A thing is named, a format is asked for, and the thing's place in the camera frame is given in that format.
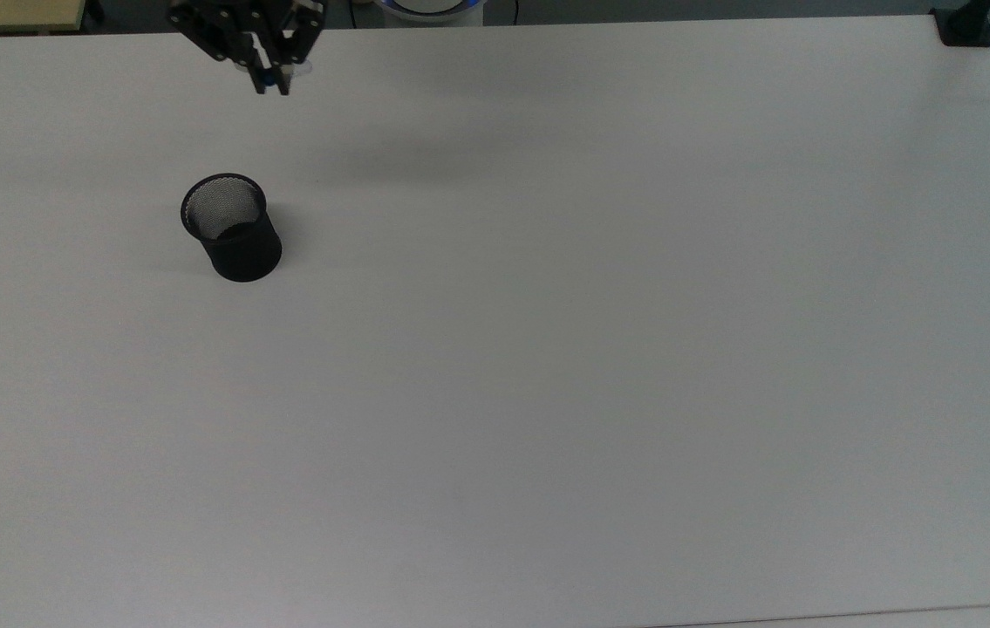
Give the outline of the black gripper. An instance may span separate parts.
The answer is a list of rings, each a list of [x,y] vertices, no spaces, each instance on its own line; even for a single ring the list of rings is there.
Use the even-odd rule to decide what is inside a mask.
[[[165,19],[212,59],[246,61],[256,94],[272,85],[288,96],[291,64],[310,56],[327,15],[326,1],[170,1]],[[274,78],[263,51],[274,64]]]

